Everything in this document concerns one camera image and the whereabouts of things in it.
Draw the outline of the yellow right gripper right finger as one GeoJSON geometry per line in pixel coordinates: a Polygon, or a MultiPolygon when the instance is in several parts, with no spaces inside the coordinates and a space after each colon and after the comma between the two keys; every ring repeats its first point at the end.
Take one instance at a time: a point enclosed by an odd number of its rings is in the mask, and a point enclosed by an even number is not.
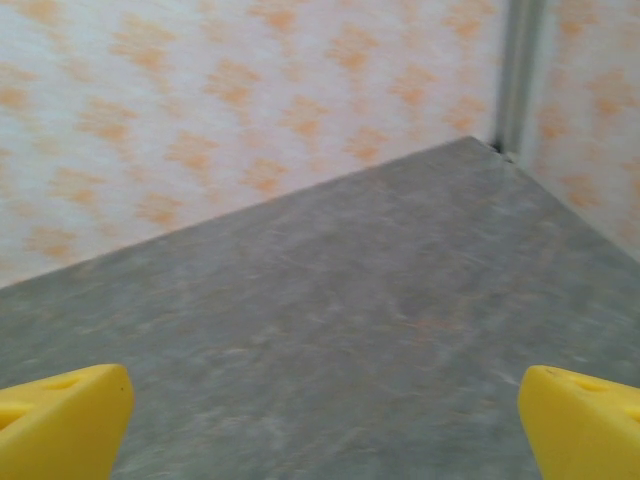
{"type": "Polygon", "coordinates": [[[522,378],[517,405],[542,478],[639,478],[637,388],[535,365],[522,378]]]}

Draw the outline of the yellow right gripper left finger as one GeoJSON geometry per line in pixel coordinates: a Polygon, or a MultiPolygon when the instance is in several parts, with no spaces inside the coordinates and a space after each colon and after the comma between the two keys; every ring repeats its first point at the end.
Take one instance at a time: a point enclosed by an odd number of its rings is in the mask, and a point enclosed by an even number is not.
{"type": "Polygon", "coordinates": [[[134,409],[128,371],[101,364],[1,391],[1,477],[110,477],[134,409]]]}

